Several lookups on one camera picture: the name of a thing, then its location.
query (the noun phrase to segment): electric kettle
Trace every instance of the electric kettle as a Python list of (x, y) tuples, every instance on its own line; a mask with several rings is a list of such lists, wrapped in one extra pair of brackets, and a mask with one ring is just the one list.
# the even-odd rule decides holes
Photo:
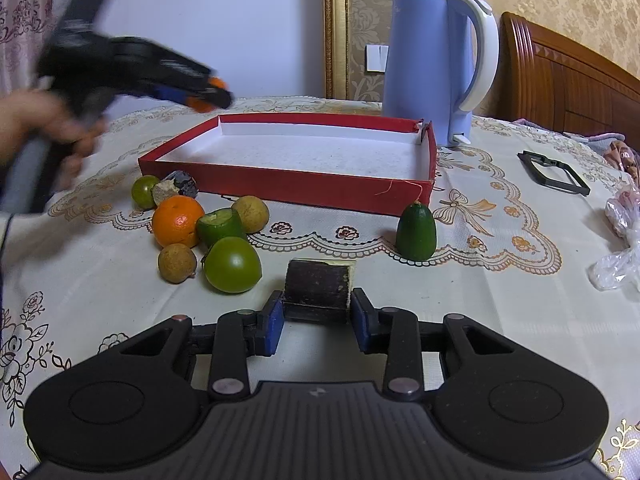
[[(433, 121), (436, 143), (468, 144), (471, 111), (498, 66), (498, 27), (484, 0), (393, 0), (382, 114)], [(478, 50), (474, 69), (471, 29)]]

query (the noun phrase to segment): wooden headboard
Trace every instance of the wooden headboard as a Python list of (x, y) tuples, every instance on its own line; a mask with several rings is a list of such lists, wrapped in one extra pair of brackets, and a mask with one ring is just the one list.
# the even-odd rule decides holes
[(499, 118), (525, 118), (549, 130), (584, 136), (619, 132), (640, 150), (640, 80), (521, 16), (505, 12), (502, 24)]

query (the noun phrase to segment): cut cucumber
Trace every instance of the cut cucumber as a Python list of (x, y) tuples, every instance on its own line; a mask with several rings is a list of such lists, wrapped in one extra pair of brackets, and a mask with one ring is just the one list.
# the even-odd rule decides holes
[(196, 222), (196, 231), (200, 240), (210, 248), (218, 240), (227, 236), (237, 236), (246, 239), (240, 215), (234, 209), (225, 207), (213, 213), (208, 213)]
[(436, 250), (436, 222), (429, 208), (420, 202), (407, 206), (398, 221), (396, 249), (403, 258), (423, 262)]

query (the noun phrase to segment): white wall switch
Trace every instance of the white wall switch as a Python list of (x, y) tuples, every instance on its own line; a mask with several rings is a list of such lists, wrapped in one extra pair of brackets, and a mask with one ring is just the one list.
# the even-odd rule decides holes
[(367, 45), (365, 50), (367, 72), (385, 71), (388, 50), (388, 45)]

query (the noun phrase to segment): table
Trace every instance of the table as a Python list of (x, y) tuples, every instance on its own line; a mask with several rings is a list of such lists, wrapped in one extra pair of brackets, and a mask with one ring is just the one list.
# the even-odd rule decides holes
[[(229, 110), (263, 111), (379, 114), (380, 105), (257, 98)], [(151, 213), (135, 209), (129, 196), (142, 153), (213, 115), (175, 106), (116, 120), (77, 187), (56, 196), (47, 215), (12, 225), (3, 262), (0, 462), (13, 478), (36, 464), (22, 407), (37, 384), (173, 314), (203, 324), (260, 308), (282, 288), (292, 257), (354, 259), (354, 285), (374, 306), (400, 306), (432, 321), (460, 312), (588, 378), (610, 410), (594, 461), (612, 478), (638, 478), (640, 292), (598, 292), (586, 275), (601, 256), (625, 247), (602, 212), (625, 174), (563, 136), (476, 117), (470, 146), (438, 150), (431, 260), (408, 262), (394, 251), (397, 218), (271, 202), (267, 227), (250, 236), (263, 278), (241, 296), (222, 296), (202, 273), (181, 285), (160, 279)], [(571, 164), (590, 195), (535, 184), (516, 157), (522, 150)], [(233, 198), (201, 193), (198, 200), (211, 211)], [(436, 356), (425, 354), (424, 364), (426, 386), (437, 387)], [(357, 352), (347, 326), (304, 324), (285, 326), (276, 356), (249, 362), (252, 386), (267, 378), (379, 381), (383, 366), (383, 356)], [(199, 359), (195, 384), (204, 384), (206, 370)]]

